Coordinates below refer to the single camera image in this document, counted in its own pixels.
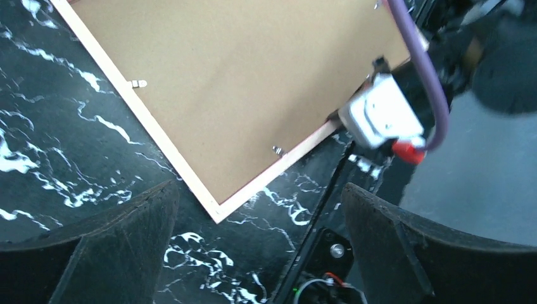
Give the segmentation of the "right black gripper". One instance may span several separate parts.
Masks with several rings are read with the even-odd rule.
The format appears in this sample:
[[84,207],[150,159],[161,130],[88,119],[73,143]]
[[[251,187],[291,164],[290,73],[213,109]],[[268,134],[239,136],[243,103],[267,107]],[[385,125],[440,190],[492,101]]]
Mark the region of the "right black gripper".
[[425,84],[437,80],[448,102],[465,92],[505,116],[536,113],[535,1],[409,1],[429,44],[423,59],[393,76],[420,117],[431,120]]

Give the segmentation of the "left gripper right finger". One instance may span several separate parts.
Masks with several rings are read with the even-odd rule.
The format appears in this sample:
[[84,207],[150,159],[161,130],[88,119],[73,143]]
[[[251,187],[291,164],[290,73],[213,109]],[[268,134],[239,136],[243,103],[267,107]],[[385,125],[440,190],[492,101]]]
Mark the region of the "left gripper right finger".
[[348,183],[341,209],[369,303],[535,303],[536,248],[452,229]]

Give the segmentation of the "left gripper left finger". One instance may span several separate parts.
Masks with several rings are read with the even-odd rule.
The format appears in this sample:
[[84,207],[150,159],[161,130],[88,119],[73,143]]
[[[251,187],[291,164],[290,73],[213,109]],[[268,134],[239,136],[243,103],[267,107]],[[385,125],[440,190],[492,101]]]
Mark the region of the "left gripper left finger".
[[151,303],[179,198],[166,181],[99,215],[1,243],[1,302]]

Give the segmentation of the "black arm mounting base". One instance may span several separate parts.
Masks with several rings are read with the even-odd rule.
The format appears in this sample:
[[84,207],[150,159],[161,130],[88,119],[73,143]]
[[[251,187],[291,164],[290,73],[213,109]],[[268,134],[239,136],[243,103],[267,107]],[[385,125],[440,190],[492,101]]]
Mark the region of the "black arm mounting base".
[[325,279],[334,274],[354,287],[363,281],[354,258],[350,236],[344,224],[341,193],[347,183],[356,184],[382,199],[400,204],[403,190],[410,182],[415,167],[394,156],[366,152],[355,144],[345,148],[329,185],[317,205],[312,223],[293,262],[271,299],[271,303],[292,303],[303,282]]

